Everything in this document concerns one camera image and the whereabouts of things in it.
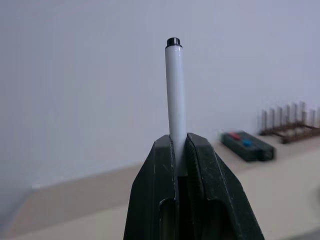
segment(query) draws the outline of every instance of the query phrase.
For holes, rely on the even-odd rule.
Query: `black marker cap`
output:
[[[170,46],[174,46],[174,45],[177,45],[177,46],[182,47],[182,46],[180,45],[180,39],[179,39],[179,38],[177,38],[177,37],[171,37],[171,38],[169,38],[169,39],[166,41],[166,47],[165,47],[165,48],[170,47]]]

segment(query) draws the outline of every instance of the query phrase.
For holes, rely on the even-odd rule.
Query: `white marker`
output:
[[[166,94],[168,101],[169,131],[173,142],[175,164],[178,176],[187,175],[185,161],[185,142],[187,138],[184,50],[179,38],[172,37],[166,41],[165,69]]]

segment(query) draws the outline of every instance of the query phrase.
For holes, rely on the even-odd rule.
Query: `table surface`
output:
[[[320,138],[283,145],[277,159],[247,163],[213,145],[240,180],[266,240],[320,229]],[[141,164],[34,192],[6,231],[16,240],[122,239],[132,182]],[[310,237],[297,239],[320,239]]]

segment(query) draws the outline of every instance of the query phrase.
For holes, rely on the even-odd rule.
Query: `white wall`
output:
[[[143,161],[169,132],[170,37],[184,47],[189,132],[253,133],[263,107],[320,105],[317,0],[2,0],[0,9],[0,174],[17,186]]]

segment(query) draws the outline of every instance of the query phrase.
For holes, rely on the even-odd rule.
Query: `brown rack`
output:
[[[320,136],[320,108],[318,109],[317,122],[315,110],[310,110],[310,119],[307,121],[306,104],[301,102],[299,108],[300,110],[295,103],[291,108],[289,105],[278,107],[277,113],[274,108],[270,109],[269,114],[265,110],[262,111],[260,135],[279,136],[283,144]]]

